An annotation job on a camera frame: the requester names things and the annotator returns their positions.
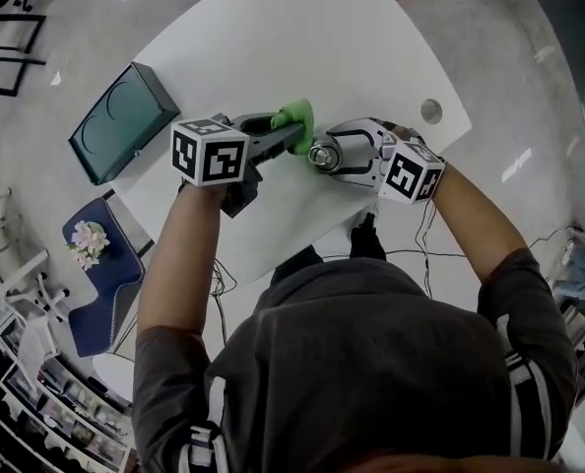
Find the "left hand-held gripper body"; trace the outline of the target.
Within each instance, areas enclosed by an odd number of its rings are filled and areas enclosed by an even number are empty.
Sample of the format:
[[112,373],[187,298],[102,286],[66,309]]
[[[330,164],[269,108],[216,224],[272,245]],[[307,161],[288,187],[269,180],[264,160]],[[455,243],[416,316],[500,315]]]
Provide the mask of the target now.
[[249,135],[229,125],[222,114],[173,122],[170,129],[171,165],[181,178],[197,187],[222,185],[222,204],[230,218],[256,197],[262,176],[247,161]]

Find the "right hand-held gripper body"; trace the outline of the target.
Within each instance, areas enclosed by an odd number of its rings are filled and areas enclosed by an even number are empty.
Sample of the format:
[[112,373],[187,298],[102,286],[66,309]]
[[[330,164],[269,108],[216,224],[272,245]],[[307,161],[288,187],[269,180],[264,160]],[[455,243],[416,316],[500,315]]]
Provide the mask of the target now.
[[416,204],[430,200],[444,173],[446,162],[437,156],[415,130],[397,137],[391,160],[380,166],[380,198]]

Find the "person's right hand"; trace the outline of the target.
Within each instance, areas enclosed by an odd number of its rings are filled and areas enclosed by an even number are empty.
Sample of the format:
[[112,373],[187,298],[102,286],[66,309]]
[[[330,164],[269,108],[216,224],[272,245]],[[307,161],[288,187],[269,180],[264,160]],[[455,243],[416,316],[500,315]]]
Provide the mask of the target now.
[[422,145],[425,144],[422,135],[413,128],[408,128],[391,121],[382,121],[381,125],[403,141],[417,141]]

